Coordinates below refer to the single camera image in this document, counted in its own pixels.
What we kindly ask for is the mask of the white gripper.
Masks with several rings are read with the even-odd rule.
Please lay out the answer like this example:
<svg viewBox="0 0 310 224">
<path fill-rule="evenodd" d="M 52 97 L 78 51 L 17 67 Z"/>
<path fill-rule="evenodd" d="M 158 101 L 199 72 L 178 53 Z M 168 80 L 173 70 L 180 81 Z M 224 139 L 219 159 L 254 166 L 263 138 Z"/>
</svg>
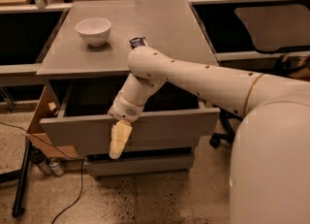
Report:
<svg viewBox="0 0 310 224">
<path fill-rule="evenodd" d="M 118 159 L 122 154 L 126 143 L 132 133 L 132 124 L 139 119 L 143 106 L 137 106 L 126 100 L 121 93 L 118 93 L 113 100 L 108 114 L 119 120 L 111 128 L 111 141 L 109 145 L 109 157 Z"/>
</svg>

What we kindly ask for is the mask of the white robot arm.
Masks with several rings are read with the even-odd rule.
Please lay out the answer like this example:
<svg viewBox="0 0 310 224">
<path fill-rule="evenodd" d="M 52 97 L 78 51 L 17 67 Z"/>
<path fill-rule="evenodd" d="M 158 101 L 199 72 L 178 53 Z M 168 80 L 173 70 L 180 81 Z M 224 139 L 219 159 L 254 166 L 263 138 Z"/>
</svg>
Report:
<svg viewBox="0 0 310 224">
<path fill-rule="evenodd" d="M 310 224 L 310 82 L 172 59 L 134 48 L 109 109 L 136 121 L 165 82 L 242 121 L 232 144 L 231 224 Z"/>
</svg>

